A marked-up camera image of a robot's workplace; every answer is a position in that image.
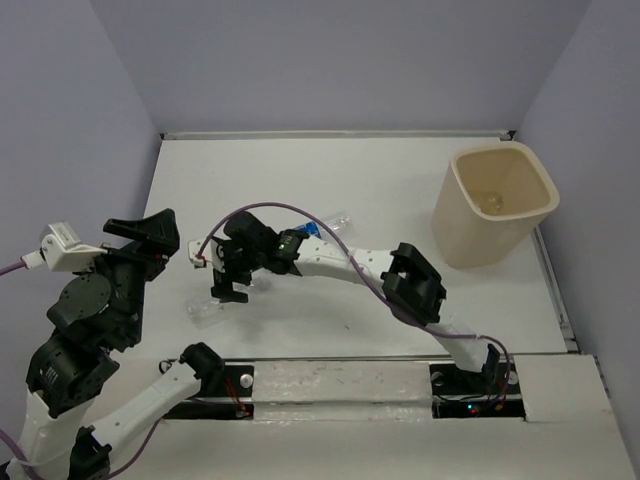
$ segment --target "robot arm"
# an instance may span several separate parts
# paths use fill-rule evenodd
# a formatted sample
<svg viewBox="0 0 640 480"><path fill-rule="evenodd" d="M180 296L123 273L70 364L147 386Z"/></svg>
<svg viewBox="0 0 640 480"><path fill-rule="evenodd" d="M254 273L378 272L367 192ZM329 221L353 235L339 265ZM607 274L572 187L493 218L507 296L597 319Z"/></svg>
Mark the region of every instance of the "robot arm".
<svg viewBox="0 0 640 480"><path fill-rule="evenodd" d="M396 318L432 333L460 370L482 376L485 383L495 380L499 361L496 349L464 325L439 323L446 290L440 274L414 246L401 243L395 250L349 248L363 280L338 246L297 230L276 233L249 212L231 217L224 233L229 240L214 237L202 255L198 252L204 240L189 243L189 257L196 267L213 266L211 294L222 302L247 302L247 294L234 291L233 284L248 285L251 273L260 268L280 275L366 283L375 288Z"/></svg>
<svg viewBox="0 0 640 480"><path fill-rule="evenodd" d="M27 373L27 417L19 446L28 466L46 480L106 478L110 463L137 434L175 404L216 384L224 362L209 347L188 347L169 375L93 426L83 418L119 365L109 354L140 342L146 282L154 280L179 249L172 210L144 220L109 220L108 233L132 240L126 246L80 243L66 223L50 225L41 249L23 257L28 268L46 263L78 276L47 312L55 326L36 351ZM18 459L0 478L26 479Z"/></svg>

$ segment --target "white tabletop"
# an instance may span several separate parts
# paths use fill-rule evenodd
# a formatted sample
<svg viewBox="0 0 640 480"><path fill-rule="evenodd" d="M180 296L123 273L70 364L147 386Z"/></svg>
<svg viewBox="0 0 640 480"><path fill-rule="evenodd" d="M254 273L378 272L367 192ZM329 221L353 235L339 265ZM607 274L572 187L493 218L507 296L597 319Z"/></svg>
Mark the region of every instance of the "white tabletop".
<svg viewBox="0 0 640 480"><path fill-rule="evenodd" d="M527 421L428 415L353 421L347 403L331 406L332 418L344 413L342 421L168 421L122 479L633 480L593 359L547 355L515 361ZM107 383L98 409L113 394L143 388L145 382L133 381L135 372L152 381L155 367L144 359L124 364ZM322 393L312 381L307 384L310 394ZM378 385L381 392L389 388ZM281 389L288 391L286 382ZM123 452L116 468L140 442Z"/></svg>
<svg viewBox="0 0 640 480"><path fill-rule="evenodd" d="M207 295L211 271L194 271L189 240L230 211L280 201L320 217L346 210L352 246L414 244L448 290L443 322L494 335L514 353L565 352L532 239L499 264L458 271L442 260L430 230L448 162L495 138L172 140L162 145L146 214L176 211L182 250L147 286L143 341L128 355L176 354L205 341L225 358L441 355L427 334L395 320L366 289L322 278L272 277L268 293L232 305L226 320L196 328L185 302ZM254 212L276 230L304 223L278 209Z"/></svg>

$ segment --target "clear plastic bottle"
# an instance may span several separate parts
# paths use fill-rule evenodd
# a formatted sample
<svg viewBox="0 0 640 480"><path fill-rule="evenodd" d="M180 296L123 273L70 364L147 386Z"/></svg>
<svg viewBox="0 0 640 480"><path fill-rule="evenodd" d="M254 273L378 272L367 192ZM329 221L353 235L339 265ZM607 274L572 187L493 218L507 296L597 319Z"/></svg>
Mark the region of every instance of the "clear plastic bottle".
<svg viewBox="0 0 640 480"><path fill-rule="evenodd" d="M265 292L271 288L271 280L265 275L255 277L251 284L248 286L236 284L235 290L251 295L256 295L261 292ZM199 295L190 298L185 302L187 307L187 315L197 328L207 328L212 325L223 322L234 308L238 307L238 304L221 303L219 298L212 297L211 295Z"/></svg>
<svg viewBox="0 0 640 480"><path fill-rule="evenodd" d="M352 227L351 215L347 212L338 212L330 217L321 218L321 220L341 238L345 233L348 233ZM327 234L327 232L316 222L307 222L295 227L294 230L307 232L309 235L322 238L323 240L329 240L331 238L331 236Z"/></svg>
<svg viewBox="0 0 640 480"><path fill-rule="evenodd" d="M339 212L335 215L322 218L321 220L341 238L345 232L348 233L352 227L351 215L347 212ZM323 240L331 239L330 235L315 222L299 225L295 227L295 230L307 232L309 235L322 238ZM250 297L265 292L271 288L269 275L267 272L261 273L260 276L253 278L249 286L236 284L235 290L247 293ZM242 307L242 305L235 303L220 303L220 299L206 294L190 298L185 302L185 306L187 308L187 315L199 329L222 323L226 319L231 318L233 309Z"/></svg>

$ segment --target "beige plastic bin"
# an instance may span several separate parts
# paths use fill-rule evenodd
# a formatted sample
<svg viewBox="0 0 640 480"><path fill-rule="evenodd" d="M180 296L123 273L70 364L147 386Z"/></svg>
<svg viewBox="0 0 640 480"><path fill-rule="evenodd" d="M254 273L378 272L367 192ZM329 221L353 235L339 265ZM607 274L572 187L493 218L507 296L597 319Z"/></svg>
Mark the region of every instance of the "beige plastic bin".
<svg viewBox="0 0 640 480"><path fill-rule="evenodd" d="M505 142L451 161L431 227L449 265L479 267L502 260L559 200L531 149Z"/></svg>

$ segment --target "purple cable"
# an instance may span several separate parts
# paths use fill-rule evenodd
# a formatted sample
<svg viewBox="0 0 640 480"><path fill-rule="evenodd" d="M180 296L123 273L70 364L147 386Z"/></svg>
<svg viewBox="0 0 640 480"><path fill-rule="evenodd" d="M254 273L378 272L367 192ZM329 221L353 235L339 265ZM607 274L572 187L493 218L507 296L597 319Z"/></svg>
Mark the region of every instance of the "purple cable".
<svg viewBox="0 0 640 480"><path fill-rule="evenodd" d="M138 458L140 458L140 455L142 455L142 452L144 452L144 449L147 448L147 445L149 444L149 440L151 440L151 436L153 435L153 432L155 432L156 428L158 428L159 423L160 423L160 420L156 420L156 422L151 426L151 429L147 433L147 436L142 442L142 445L140 445L140 448L138 448L138 451L135 453L135 455L131 457L131 460L129 460L127 463L125 463L122 467L120 467L115 472L111 472L107 477L107 480L111 480L112 478L117 477L122 472L127 470L131 465L133 465L136 462L136 460L138 460ZM22 452L18 444L9 436L7 432L2 430L1 428L0 428L0 440L2 440L7 447L9 447L9 450L11 450L11 453L13 453L14 457L16 457L21 462L28 463L27 457ZM45 480L44 478L42 478L40 475L36 473L33 467L23 464L22 468L24 468L25 473L31 480Z"/></svg>
<svg viewBox="0 0 640 480"><path fill-rule="evenodd" d="M13 265L8 265L4 268L0 268L0 277L6 275L7 273L15 272L16 270L20 270L21 268L27 268L27 265L24 261L20 260L19 262L14 263Z"/></svg>
<svg viewBox="0 0 640 480"><path fill-rule="evenodd" d="M237 210L234 210L229 215L227 215L222 220L220 220L217 223L217 225L215 227L213 227L211 232L209 232L209 235L207 235L207 237L204 239L204 242L202 242L202 245L200 246L200 250L198 250L198 255L199 256L202 255L202 253L204 252L204 249L207 247L207 245L209 244L211 239L214 237L214 235L218 232L218 230L220 230L222 228L222 226L225 223L227 223L227 221L231 217L233 217L234 215L236 215L236 214L238 214L240 212L244 212L244 211L247 211L247 210L252 210L254 208L259 208L259 207L278 207L278 208L284 208L286 210L291 210L293 212L299 213L303 217L307 217L308 219L310 219L311 221L313 221L317 225L319 225L322 229L324 229L331 236L331 238L333 238L333 240L340 247L340 249L345 253L347 258L349 259L349 262L351 262L351 265L353 265L353 268L356 269L356 273L358 274L360 279L364 282L364 284L369 288L369 290L371 290L371 292L373 292L373 294L378 298L378 300L380 300L389 309L391 309L391 311L394 313L396 318L398 318L401 322L406 323L407 325L411 325L411 326L420 328L421 330L424 330L427 333L430 333L434 337L446 338L446 339L457 339L457 340L487 340L488 342L492 342L492 343L495 343L496 345L498 345L498 347L502 350L502 353L503 353L503 355L505 357L505 361L506 361L506 372L507 373L505 375L505 382L504 382L504 385L502 387L501 394L504 395L506 393L507 387L508 387L509 371L511 369L511 359L509 358L509 352L507 351L506 347L504 346L504 344L502 342L500 342L499 340L495 339L494 337L490 337L488 335L464 335L464 334L455 334L455 333L442 333L442 332L438 332L438 331L435 331L435 330L429 328L428 325L427 326L420 325L416 321L416 319L413 318L413 316L411 316L408 312L406 312L405 310L401 309L400 307L398 307L396 305L393 305L391 302L389 302L385 298L385 296L376 288L376 286L371 282L371 280L362 272L362 270L361 270L360 266L358 265L358 262L356 261L356 259L353 258L351 256L351 254L349 253L349 247L347 247L345 245L345 243L340 239L340 237L338 237L338 235L330 227L328 227L319 218L314 217L310 213L307 213L307 212L305 212L304 210L302 210L302 209L300 209L298 207L294 207L293 205L288 205L286 203L280 203L280 202L259 202L259 203L252 203L250 205L238 208Z"/></svg>
<svg viewBox="0 0 640 480"><path fill-rule="evenodd" d="M140 458L140 455L142 455L142 452L144 452L144 449L147 448L147 445L149 444L149 440L151 440L151 437L153 436L153 432L156 431L156 428L158 428L159 424L160 424L160 420L156 420L155 423L151 426L149 433L147 433L147 436L144 437L144 441L142 442L142 445L140 445L140 448L138 448L138 451L135 453L133 457L131 457L131 460L129 460L127 463L125 463L122 467L120 467L115 472L111 472L107 477L107 480L111 480L113 477L117 477L122 472L127 470L131 465L136 463L138 458Z"/></svg>
<svg viewBox="0 0 640 480"><path fill-rule="evenodd" d="M18 446L18 444L13 440L13 438L11 438L9 434L4 430L2 430L1 428L0 428L0 440L2 440L7 447L9 447L9 450L11 450L11 453L13 453L14 457L16 457L21 462L28 462L27 457L20 449L20 446ZM40 475L36 473L33 467L22 465L22 468L24 468L25 473L31 480L44 480Z"/></svg>

